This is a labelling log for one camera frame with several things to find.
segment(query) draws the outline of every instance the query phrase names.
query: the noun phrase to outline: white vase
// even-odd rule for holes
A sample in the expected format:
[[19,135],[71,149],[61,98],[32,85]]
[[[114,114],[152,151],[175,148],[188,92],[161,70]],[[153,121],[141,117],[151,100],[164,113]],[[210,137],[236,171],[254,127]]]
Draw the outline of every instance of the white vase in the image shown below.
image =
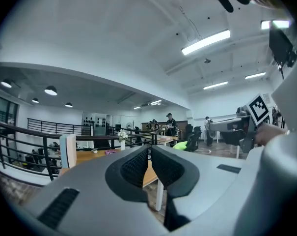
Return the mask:
[[125,150],[125,141],[124,140],[121,141],[121,150]]

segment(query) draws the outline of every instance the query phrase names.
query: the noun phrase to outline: table leg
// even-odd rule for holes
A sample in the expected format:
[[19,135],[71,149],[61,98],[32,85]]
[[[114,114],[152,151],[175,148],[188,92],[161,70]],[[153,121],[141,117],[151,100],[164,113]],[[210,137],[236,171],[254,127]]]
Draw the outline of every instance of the table leg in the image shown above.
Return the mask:
[[158,179],[157,198],[156,198],[156,211],[160,211],[160,209],[162,208],[162,195],[163,195],[163,184]]
[[236,159],[239,158],[239,152],[240,152],[240,146],[237,146],[237,157],[236,157]]

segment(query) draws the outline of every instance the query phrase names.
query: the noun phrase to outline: floor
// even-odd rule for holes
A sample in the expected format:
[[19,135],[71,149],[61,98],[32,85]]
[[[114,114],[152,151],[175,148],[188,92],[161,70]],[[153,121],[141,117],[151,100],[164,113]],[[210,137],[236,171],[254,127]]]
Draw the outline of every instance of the floor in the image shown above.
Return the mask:
[[[230,157],[230,158],[236,158],[236,154],[237,154],[236,146],[233,146],[232,153],[230,153],[231,145],[226,145],[225,143],[222,143],[222,142],[217,144],[216,141],[213,141],[213,145],[211,147],[207,147],[205,142],[200,141],[198,147],[199,147],[198,150],[196,150],[194,153],[205,154],[209,156]],[[242,152],[240,152],[239,159],[246,159],[246,157],[247,157],[247,154],[243,154]],[[163,223],[167,193],[166,193],[166,190],[163,191],[162,208],[160,211],[155,211],[157,183],[158,181],[156,180],[151,184],[145,186],[143,190],[146,191],[148,194],[149,208],[151,212],[161,223]],[[34,187],[34,186],[30,186],[24,183],[14,181],[1,174],[0,174],[0,188],[2,189],[2,192],[7,199],[14,201],[20,205],[23,205],[25,202],[27,202],[27,200],[29,200],[33,195],[35,195],[40,190],[39,187]]]

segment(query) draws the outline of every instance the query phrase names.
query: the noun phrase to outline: yellow-green object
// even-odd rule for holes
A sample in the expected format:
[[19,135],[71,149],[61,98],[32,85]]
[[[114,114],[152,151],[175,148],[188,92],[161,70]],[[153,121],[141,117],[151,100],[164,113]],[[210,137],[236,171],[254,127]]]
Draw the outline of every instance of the yellow-green object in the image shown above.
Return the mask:
[[187,143],[188,143],[187,141],[177,143],[175,146],[173,146],[173,148],[179,149],[179,150],[185,150],[187,148]]

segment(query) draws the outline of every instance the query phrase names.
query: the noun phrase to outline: ceiling light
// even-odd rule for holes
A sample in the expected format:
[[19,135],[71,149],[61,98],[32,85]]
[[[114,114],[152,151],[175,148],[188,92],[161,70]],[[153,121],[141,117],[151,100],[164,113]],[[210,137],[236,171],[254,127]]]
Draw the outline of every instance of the ceiling light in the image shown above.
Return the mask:
[[161,102],[161,101],[162,100],[157,100],[157,101],[151,102],[150,105],[155,104],[155,103],[158,103],[158,102]]
[[215,85],[212,85],[212,86],[204,87],[204,90],[215,88],[215,87],[219,87],[219,86],[222,86],[222,85],[225,85],[225,84],[228,84],[228,82],[225,81],[225,82],[222,82],[222,83],[219,83],[219,84],[215,84]]
[[32,102],[33,103],[39,103],[39,100],[37,98],[33,98]]
[[[262,21],[261,29],[262,30],[269,29],[270,22],[271,21]],[[273,22],[278,28],[289,28],[289,26],[290,26],[290,22],[287,20],[273,20]]]
[[182,49],[182,52],[184,55],[187,55],[189,53],[192,53],[200,48],[203,48],[207,45],[210,45],[210,44],[213,44],[213,43],[216,43],[218,41],[221,41],[223,39],[226,39],[226,38],[229,38],[230,37],[230,30],[225,30],[221,33],[217,33],[213,36],[210,36],[210,37],[207,37],[207,38],[204,38],[186,48],[183,48]]
[[56,93],[56,89],[54,86],[48,86],[46,89],[45,89],[45,92],[49,95],[57,95]]
[[67,108],[73,108],[73,105],[72,105],[70,102],[66,103],[65,106],[66,106]]
[[266,74],[266,72],[265,73],[253,74],[253,75],[246,76],[245,79],[251,79],[251,78],[254,78],[254,77],[264,76],[265,74]]
[[11,86],[11,82],[10,82],[10,80],[8,80],[8,79],[3,80],[3,81],[1,82],[1,84],[2,84],[3,86],[7,87],[7,88],[11,88],[11,87],[12,87],[12,86]]

